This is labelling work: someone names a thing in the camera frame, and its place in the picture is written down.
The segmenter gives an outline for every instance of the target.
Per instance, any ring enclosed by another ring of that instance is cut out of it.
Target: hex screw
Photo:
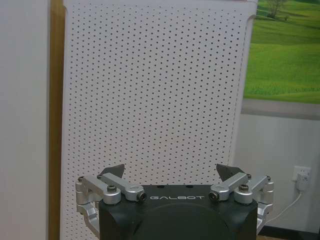
[[[147,194],[144,191],[142,191],[136,196],[136,199],[139,203],[142,203],[147,199]]]
[[[247,192],[248,190],[249,190],[249,186],[246,184],[241,184],[239,186],[239,191],[241,191],[241,192]]]
[[[218,202],[219,201],[219,198],[220,198],[220,196],[219,196],[219,193],[218,192],[215,192],[215,191],[213,191],[213,192],[210,192],[209,193],[209,199],[212,201],[212,202]]]
[[[117,191],[117,188],[114,185],[108,185],[106,190],[108,191],[108,193],[115,193]]]

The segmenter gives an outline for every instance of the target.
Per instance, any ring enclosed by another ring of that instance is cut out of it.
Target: wooden trim
[[[59,240],[60,238],[61,136],[65,48],[64,42],[65,7],[63,5],[63,0],[51,0],[49,74],[49,240]]]

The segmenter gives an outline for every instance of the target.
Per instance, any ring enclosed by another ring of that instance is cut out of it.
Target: white cable
[[[301,193],[301,191],[299,191],[299,196],[289,206],[287,206],[285,209],[283,209],[277,216],[275,216],[275,217],[269,219],[268,221],[266,221],[265,224],[267,224],[267,223],[279,218],[285,211],[287,211],[289,208],[291,208],[300,199],[301,195],[302,195],[302,193]]]

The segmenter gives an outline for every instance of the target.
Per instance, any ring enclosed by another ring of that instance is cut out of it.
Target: wall socket
[[[292,175],[292,181],[297,181],[298,174],[307,175],[308,177],[310,177],[310,175],[311,175],[311,167],[294,166],[293,175]]]

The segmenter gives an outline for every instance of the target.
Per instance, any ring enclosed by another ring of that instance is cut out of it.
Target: white wall
[[[47,239],[48,0],[0,3],[0,239]]]
[[[257,115],[240,117],[235,166],[275,181],[276,216],[298,192],[292,181],[295,165],[312,167],[311,183],[295,207],[268,225],[318,233],[320,227],[320,121]]]

